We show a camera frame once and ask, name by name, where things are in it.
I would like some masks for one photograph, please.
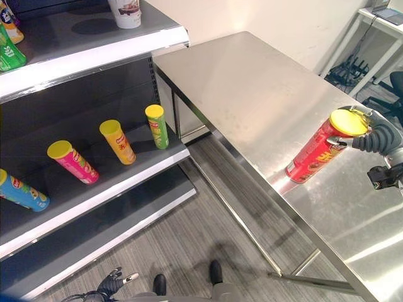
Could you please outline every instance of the white cup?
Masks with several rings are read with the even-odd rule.
[[[141,25],[139,0],[108,0],[108,2],[120,28],[136,28]]]

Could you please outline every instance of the red pringles can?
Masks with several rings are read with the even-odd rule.
[[[286,174],[292,181],[304,183],[346,148],[328,143],[327,138],[358,137],[367,131],[368,124],[359,114],[346,109],[334,110],[285,168]]]

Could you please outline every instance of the green pringles can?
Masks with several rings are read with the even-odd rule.
[[[149,120],[152,136],[158,149],[165,149],[169,145],[166,131],[164,108],[160,105],[150,105],[145,109],[145,115]]]
[[[9,71],[24,66],[25,63],[26,57],[13,44],[0,20],[0,71]]]

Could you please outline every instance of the table leg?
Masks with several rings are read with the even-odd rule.
[[[275,271],[275,274],[278,277],[281,277],[283,275],[283,272],[281,271],[280,267],[277,265],[275,260],[270,257],[270,255],[267,253],[267,251],[264,249],[264,247],[258,242],[257,238],[253,234],[253,232],[247,227],[247,225],[244,223],[242,218],[237,214],[237,212],[234,210],[234,208],[230,205],[230,203],[226,200],[226,198],[221,194],[221,192],[217,189],[213,181],[209,178],[209,176],[204,172],[202,167],[197,163],[197,161],[190,156],[192,164],[196,167],[196,170],[203,176],[204,180],[207,182],[207,184],[213,189],[214,193],[220,198],[221,202],[224,204],[224,206],[227,208],[228,212],[232,215],[232,217],[235,219],[236,222],[241,226],[241,228],[245,231],[246,235],[249,237],[249,239],[253,242],[255,247],[260,251],[261,255],[263,258],[268,262],[268,264],[271,266],[271,268]]]
[[[312,286],[314,288],[327,289],[330,291],[338,291],[340,293],[354,294],[358,296],[358,293],[355,291],[354,288],[351,287],[348,282],[291,275],[282,275],[281,277],[278,277],[274,274],[269,274],[269,276],[278,280],[291,281],[305,286]]]
[[[336,62],[336,60],[340,57],[341,53],[346,48],[348,42],[351,40],[351,38],[353,37],[353,35],[357,31],[362,19],[363,19],[362,15],[358,15],[358,17],[355,19],[353,25],[351,25],[351,28],[349,29],[347,34],[344,36],[343,40],[340,42],[339,46],[337,47],[337,49],[333,53],[333,55],[330,58],[330,60],[328,61],[327,65],[325,66],[325,68],[323,68],[323,70],[321,72],[321,77],[322,78],[325,78],[325,76],[329,73],[329,71],[333,67],[333,65]]]
[[[202,125],[200,127],[197,127],[196,129],[190,130],[189,132],[182,134],[181,138],[188,137],[189,135],[192,135],[192,134],[196,133],[197,131],[200,131],[201,129],[204,129],[204,128],[206,128],[206,125]]]
[[[179,104],[178,96],[175,95],[174,89],[171,88],[171,98],[172,98],[172,108],[174,111],[174,122],[175,122],[175,132],[176,136],[181,139],[181,120],[179,117]]]
[[[382,74],[379,77],[377,77],[377,79],[373,83],[375,85],[378,85],[380,83],[380,81],[382,81],[384,78],[389,76],[389,74],[391,74],[395,70],[396,66],[400,62],[403,62],[403,52],[401,53],[401,55],[396,59],[396,61],[388,69],[386,69],[384,72],[382,72]]]
[[[350,91],[349,96],[355,96],[358,91],[361,90],[364,85],[381,69],[381,67],[393,56],[394,53],[402,46],[402,38],[395,41],[392,46],[385,52],[385,54],[379,59],[379,61],[371,68],[370,71],[362,78],[362,80]]]
[[[294,271],[291,273],[293,276],[299,275],[304,269],[306,269],[312,261],[316,259],[316,257],[320,254],[319,249],[315,249]]]

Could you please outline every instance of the dark shelf back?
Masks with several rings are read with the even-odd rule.
[[[107,4],[107,0],[8,0],[14,14],[21,20],[39,18],[72,9],[85,8],[97,4]]]
[[[104,140],[99,124],[124,131],[147,123],[159,103],[151,57],[65,82],[1,105],[1,167],[17,178],[53,164],[47,147],[68,140],[80,152]]]

